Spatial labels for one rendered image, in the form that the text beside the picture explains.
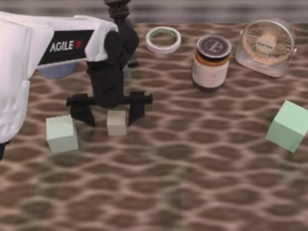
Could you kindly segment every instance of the blue object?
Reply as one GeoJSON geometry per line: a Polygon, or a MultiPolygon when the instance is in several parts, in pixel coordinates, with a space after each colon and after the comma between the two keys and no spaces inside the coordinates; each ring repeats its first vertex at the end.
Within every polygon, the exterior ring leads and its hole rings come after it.
{"type": "Polygon", "coordinates": [[[71,63],[71,64],[63,64],[63,65],[58,65],[58,66],[52,66],[52,67],[46,67],[39,69],[38,71],[42,76],[45,78],[49,79],[60,79],[64,78],[71,73],[73,73],[77,67],[77,62],[76,63],[71,63]]]}

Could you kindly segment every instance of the white tape roll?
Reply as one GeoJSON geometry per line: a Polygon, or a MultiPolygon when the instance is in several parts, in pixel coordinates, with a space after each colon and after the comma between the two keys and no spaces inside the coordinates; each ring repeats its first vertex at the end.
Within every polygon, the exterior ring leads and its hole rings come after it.
{"type": "Polygon", "coordinates": [[[170,54],[175,52],[181,44],[181,34],[176,30],[173,29],[171,27],[168,26],[158,26],[155,27],[153,29],[151,29],[147,34],[146,34],[146,38],[145,38],[145,42],[146,42],[146,46],[147,48],[156,53],[156,54],[170,54]],[[154,37],[157,34],[170,34],[173,37],[176,38],[176,42],[174,44],[172,44],[171,46],[167,46],[167,47],[158,47],[156,45],[154,45],[151,42],[151,38],[154,37]]]}

